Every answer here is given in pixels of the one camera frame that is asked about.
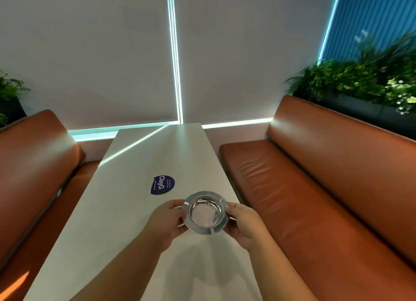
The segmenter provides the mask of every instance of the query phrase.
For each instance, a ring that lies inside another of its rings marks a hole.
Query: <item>metal ashtray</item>
[[[229,216],[225,211],[226,206],[226,200],[214,192],[194,193],[185,199],[182,205],[182,209],[188,213],[184,219],[184,224],[198,234],[215,234],[224,229],[228,222]]]

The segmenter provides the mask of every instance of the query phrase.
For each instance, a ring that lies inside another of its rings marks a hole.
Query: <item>person's left hand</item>
[[[165,251],[172,244],[174,238],[188,230],[183,224],[183,217],[186,217],[186,211],[181,208],[184,199],[169,200],[157,207],[150,216],[146,226],[143,229],[144,234],[154,239],[160,249]]]

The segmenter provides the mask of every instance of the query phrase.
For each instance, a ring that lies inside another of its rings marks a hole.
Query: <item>sticker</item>
[[[162,195],[170,192],[175,186],[175,180],[167,175],[156,176],[150,190],[152,195]]]

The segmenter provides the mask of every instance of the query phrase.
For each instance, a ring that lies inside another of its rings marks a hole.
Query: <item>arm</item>
[[[157,207],[143,231],[71,301],[140,300],[161,253],[188,228],[181,223],[184,200]]]
[[[226,211],[236,222],[231,221],[224,230],[249,252],[264,301],[317,301],[256,211],[242,204],[228,205]]]

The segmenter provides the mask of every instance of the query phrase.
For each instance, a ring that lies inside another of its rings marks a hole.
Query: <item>tabletop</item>
[[[155,194],[154,178],[171,190]],[[120,130],[25,301],[68,301],[140,231],[158,205],[209,190],[238,202],[200,124]],[[143,301],[261,300],[248,253],[224,231],[188,231],[162,253]]]

